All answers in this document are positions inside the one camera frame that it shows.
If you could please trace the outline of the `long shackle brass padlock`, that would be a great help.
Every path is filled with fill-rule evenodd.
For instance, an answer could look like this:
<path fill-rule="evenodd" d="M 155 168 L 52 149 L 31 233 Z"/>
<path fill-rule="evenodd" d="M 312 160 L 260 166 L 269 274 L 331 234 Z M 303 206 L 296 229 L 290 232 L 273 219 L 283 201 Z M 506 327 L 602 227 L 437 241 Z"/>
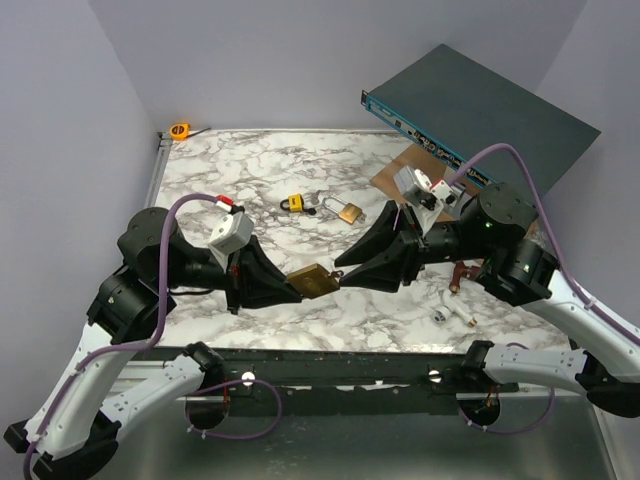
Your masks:
<path fill-rule="evenodd" d="M 326 196 L 321 206 L 350 225 L 357 222 L 364 223 L 366 220 L 366 214 L 360 207 L 336 196 Z"/>

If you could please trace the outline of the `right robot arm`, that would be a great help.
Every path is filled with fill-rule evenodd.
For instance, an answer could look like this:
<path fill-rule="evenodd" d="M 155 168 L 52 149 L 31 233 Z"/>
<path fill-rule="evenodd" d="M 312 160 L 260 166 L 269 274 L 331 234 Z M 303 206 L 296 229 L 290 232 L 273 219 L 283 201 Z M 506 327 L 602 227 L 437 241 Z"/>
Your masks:
<path fill-rule="evenodd" d="M 476 281 L 511 306 L 530 311 L 578 347 L 558 352 L 521 350 L 475 341 L 461 362 L 462 384 L 529 383 L 585 396 L 620 417 L 639 415 L 639 335 L 630 323 L 577 291 L 557 256 L 527 239 L 535 207 L 506 184 L 481 190 L 454 221 L 441 221 L 433 200 L 417 205 L 388 201 L 371 228 L 339 255 L 349 266 L 343 287 L 395 292 L 427 264 L 479 259 Z"/>

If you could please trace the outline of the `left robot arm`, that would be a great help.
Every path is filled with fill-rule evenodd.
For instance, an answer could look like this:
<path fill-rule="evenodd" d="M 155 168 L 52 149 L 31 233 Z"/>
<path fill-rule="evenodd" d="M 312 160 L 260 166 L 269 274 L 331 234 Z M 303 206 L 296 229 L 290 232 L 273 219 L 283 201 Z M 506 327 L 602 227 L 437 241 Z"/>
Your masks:
<path fill-rule="evenodd" d="M 121 393 L 111 389 L 137 354 L 153 348 L 174 309 L 177 287 L 222 291 L 228 310 L 301 301 L 267 258 L 251 220 L 236 205 L 206 248 L 190 244 L 174 209 L 138 212 L 118 240 L 122 266 L 99 287 L 74 354 L 49 398 L 4 438 L 24 457 L 28 479 L 87 479 L 114 456 L 137 425 L 176 399 L 228 385 L 223 359 L 201 342 Z"/>

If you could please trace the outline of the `yellow padlock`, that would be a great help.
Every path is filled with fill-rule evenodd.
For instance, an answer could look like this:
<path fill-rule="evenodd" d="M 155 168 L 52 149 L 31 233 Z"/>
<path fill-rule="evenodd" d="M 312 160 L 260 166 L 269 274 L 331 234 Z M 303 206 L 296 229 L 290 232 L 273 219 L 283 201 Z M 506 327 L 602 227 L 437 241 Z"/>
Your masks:
<path fill-rule="evenodd" d="M 281 210 L 290 213 L 300 213 L 306 211 L 304 199 L 301 194 L 289 195 L 287 198 L 283 199 L 280 202 L 279 206 Z"/>

